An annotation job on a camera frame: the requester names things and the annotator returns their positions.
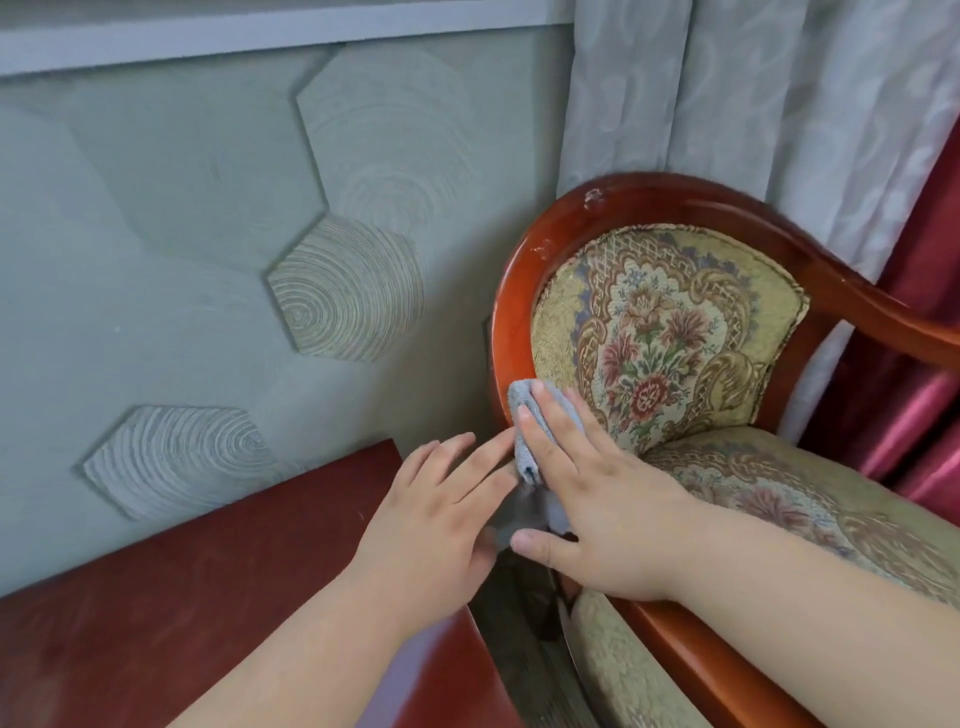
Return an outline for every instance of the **chair armrest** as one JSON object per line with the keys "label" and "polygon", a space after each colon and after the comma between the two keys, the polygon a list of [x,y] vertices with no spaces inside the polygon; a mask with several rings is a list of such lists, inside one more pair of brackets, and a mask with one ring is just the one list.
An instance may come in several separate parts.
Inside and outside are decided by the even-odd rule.
{"label": "chair armrest", "polygon": [[679,604],[611,603],[714,728],[824,728]]}
{"label": "chair armrest", "polygon": [[748,209],[722,203],[699,206],[740,215],[749,218],[757,228],[766,228],[771,243],[766,252],[779,253],[774,257],[809,295],[811,314],[848,321],[894,351],[960,374],[960,328],[918,316],[791,223],[774,225]]}

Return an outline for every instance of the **white sheer curtain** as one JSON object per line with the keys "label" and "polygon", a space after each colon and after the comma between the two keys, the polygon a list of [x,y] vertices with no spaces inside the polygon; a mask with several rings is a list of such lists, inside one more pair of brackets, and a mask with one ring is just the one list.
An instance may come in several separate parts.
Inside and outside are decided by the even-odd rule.
{"label": "white sheer curtain", "polygon": [[[960,0],[578,0],[558,192],[669,170],[770,203],[876,280],[960,110]],[[807,366],[794,442],[851,330]]]}

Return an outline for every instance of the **forearm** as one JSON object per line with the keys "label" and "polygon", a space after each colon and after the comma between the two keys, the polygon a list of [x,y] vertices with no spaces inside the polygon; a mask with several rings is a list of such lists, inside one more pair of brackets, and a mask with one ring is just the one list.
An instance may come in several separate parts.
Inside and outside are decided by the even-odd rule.
{"label": "forearm", "polygon": [[170,728],[347,728],[402,638],[384,601],[341,574]]}
{"label": "forearm", "polygon": [[712,508],[684,606],[829,728],[956,725],[960,612]]}

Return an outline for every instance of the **red curtain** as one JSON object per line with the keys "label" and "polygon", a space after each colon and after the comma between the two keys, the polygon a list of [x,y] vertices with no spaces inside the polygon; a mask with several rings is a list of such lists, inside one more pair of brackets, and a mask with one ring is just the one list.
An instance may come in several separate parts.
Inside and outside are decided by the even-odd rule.
{"label": "red curtain", "polygon": [[[960,124],[877,285],[918,314],[960,327]],[[800,446],[960,525],[960,376],[855,332]]]}

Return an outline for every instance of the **wooden chair frame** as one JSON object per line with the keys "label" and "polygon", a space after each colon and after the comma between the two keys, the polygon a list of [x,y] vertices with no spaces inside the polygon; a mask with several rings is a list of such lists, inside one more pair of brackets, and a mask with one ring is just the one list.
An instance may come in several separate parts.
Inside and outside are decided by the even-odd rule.
{"label": "wooden chair frame", "polygon": [[[776,432],[804,366],[841,320],[891,349],[960,372],[960,330],[916,316],[771,207],[684,175],[617,174],[563,195],[524,233],[507,263],[491,321],[491,385],[502,424],[510,421],[510,383],[536,376],[531,323],[543,286],[590,240],[618,228],[657,223],[729,235],[774,259],[810,297],[809,311],[774,366],[755,427]],[[613,603],[716,728],[821,725],[683,607]]]}

